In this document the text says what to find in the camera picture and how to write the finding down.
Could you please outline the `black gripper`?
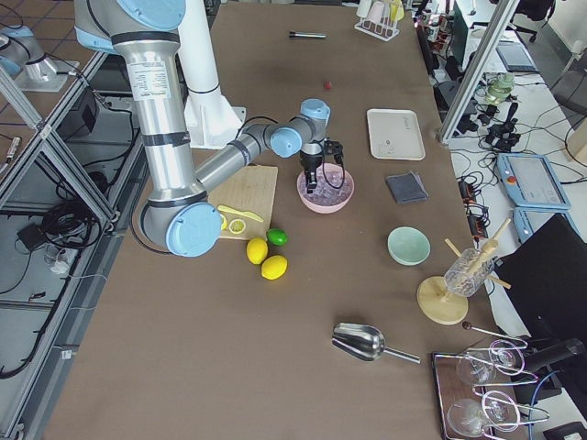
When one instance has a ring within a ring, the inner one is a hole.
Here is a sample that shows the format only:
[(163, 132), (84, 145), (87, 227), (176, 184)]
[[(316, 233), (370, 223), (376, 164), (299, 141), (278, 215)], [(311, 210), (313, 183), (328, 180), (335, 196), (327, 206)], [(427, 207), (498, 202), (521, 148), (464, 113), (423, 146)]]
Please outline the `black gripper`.
[(332, 156), (337, 165), (344, 166), (343, 145), (340, 142), (322, 140), (303, 144), (300, 150), (300, 162), (304, 169), (305, 188), (308, 192), (316, 189), (316, 170), (327, 156)]

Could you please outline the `white robot base pillar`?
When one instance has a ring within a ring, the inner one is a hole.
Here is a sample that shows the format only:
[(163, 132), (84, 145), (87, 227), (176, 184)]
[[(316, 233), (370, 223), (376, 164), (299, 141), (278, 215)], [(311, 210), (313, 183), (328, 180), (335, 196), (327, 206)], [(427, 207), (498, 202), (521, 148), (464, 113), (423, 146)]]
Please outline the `white robot base pillar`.
[(178, 55), (188, 90), (185, 123), (193, 148), (222, 149), (237, 136), (246, 109), (231, 105), (221, 92), (204, 3), (187, 1), (185, 5), (178, 27)]

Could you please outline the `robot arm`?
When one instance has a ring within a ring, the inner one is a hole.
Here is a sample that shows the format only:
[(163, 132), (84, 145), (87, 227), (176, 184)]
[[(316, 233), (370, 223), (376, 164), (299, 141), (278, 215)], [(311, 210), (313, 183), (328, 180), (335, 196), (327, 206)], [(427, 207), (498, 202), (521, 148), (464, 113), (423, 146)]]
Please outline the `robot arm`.
[(151, 242), (181, 257), (207, 252), (221, 233), (209, 191), (269, 149), (299, 154), (306, 186), (327, 141), (330, 108), (306, 99), (285, 124), (253, 124), (201, 166), (195, 166), (186, 109), (219, 96), (219, 81), (205, 7), (201, 1), (77, 1), (78, 41), (123, 57), (138, 112), (153, 191), (139, 224)]
[(1, 29), (1, 66), (23, 91), (57, 93), (65, 83), (29, 27)]

